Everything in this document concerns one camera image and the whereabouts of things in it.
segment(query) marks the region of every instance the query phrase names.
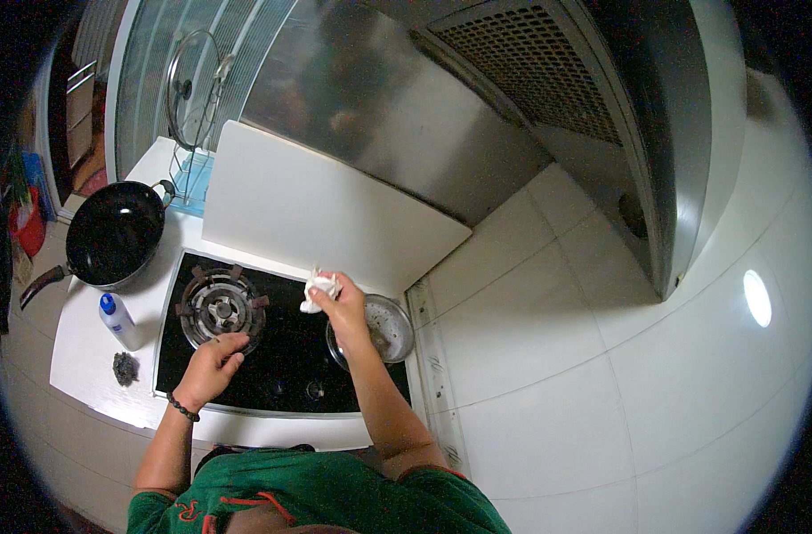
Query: forearm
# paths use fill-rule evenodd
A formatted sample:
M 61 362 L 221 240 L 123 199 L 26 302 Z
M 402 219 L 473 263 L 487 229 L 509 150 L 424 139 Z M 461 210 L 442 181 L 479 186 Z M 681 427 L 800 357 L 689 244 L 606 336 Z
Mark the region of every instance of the forearm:
M 373 445 L 386 460 L 433 444 L 432 436 L 391 380 L 370 339 L 352 348 L 349 371 Z
M 191 443 L 192 421 L 169 404 L 145 450 L 133 483 L 134 493 L 161 490 L 177 496 L 186 491 L 190 485 Z

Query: embroidered logo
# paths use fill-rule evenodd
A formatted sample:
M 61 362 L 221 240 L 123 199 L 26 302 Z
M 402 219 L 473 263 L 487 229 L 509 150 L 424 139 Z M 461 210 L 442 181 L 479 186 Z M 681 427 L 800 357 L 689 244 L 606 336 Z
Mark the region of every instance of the embroidered logo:
M 198 518 L 198 515 L 201 513 L 201 510 L 196 511 L 195 505 L 198 504 L 198 501 L 193 499 L 190 501 L 190 505 L 186 506 L 183 502 L 176 502 L 174 506 L 182 507 L 184 509 L 183 512 L 178 514 L 178 519 L 181 521 L 194 521 Z

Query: white countertop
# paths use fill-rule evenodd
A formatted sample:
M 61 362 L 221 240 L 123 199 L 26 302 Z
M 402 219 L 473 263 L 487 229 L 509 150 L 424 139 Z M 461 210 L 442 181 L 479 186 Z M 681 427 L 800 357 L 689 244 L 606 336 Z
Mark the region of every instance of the white countertop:
M 128 180 L 155 184 L 167 175 L 174 141 L 158 138 L 131 171 Z M 183 159 L 178 151 L 178 158 Z M 260 256 L 201 239 L 202 219 L 169 208 L 160 247 L 143 272 L 115 290 L 147 342 L 133 353 L 139 361 L 138 380 L 129 387 L 118 385 L 112 371 L 114 354 L 121 344 L 101 323 L 97 314 L 103 291 L 73 277 L 68 291 L 53 347 L 49 383 L 95 411 L 138 427 L 156 428 L 166 408 L 166 400 L 154 396 L 151 384 L 154 372 L 157 336 L 162 324 L 162 308 L 169 289 L 174 266 L 184 248 L 219 256 L 234 262 L 305 279 L 306 269 L 273 262 Z M 367 292 L 380 291 L 362 287 Z M 389 295 L 405 302 L 403 295 Z M 425 420 L 422 388 L 417 359 L 412 354 L 406 361 L 412 406 Z M 298 419 L 284 417 L 250 417 L 209 410 L 205 407 L 201 421 L 195 424 L 193 436 L 204 441 L 231 443 L 248 447 L 291 447 L 309 443 L 317 449 L 358 449 L 371 444 L 368 430 L 360 416 L 333 419 Z

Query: pan handle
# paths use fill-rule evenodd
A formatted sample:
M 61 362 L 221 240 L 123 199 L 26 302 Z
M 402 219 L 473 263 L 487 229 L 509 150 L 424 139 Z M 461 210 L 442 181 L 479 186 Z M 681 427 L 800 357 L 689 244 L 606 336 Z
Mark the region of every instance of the pan handle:
M 168 208 L 168 205 L 172 203 L 172 200 L 177 196 L 177 192 L 174 189 L 174 184 L 171 180 L 160 180 L 159 182 L 155 183 L 151 186 L 154 189 L 157 186 L 162 186 L 166 190 L 166 194 L 168 195 L 168 202 L 165 200 L 165 195 L 162 197 L 162 207 Z
M 25 308 L 29 301 L 31 301 L 32 298 L 35 297 L 43 288 L 47 287 L 51 283 L 63 280 L 70 273 L 70 267 L 65 264 L 57 265 L 41 276 L 37 277 L 33 283 L 29 284 L 29 287 L 27 287 L 27 290 L 23 292 L 23 295 L 20 295 L 20 309 L 22 310 Z

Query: crumpled paper towel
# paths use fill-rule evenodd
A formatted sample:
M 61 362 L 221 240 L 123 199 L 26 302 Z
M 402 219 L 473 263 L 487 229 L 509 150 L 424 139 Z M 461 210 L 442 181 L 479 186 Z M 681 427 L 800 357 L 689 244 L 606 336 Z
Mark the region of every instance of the crumpled paper towel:
M 317 314 L 323 311 L 323 308 L 317 306 L 308 295 L 308 291 L 310 291 L 312 287 L 316 287 L 318 290 L 325 292 L 331 300 L 336 299 L 342 289 L 341 284 L 337 282 L 337 278 L 335 278 L 334 274 L 331 275 L 331 278 L 326 278 L 325 276 L 319 275 L 319 267 L 311 269 L 311 276 L 307 279 L 307 282 L 305 282 L 305 301 L 299 305 L 299 311 L 305 312 L 306 314 Z

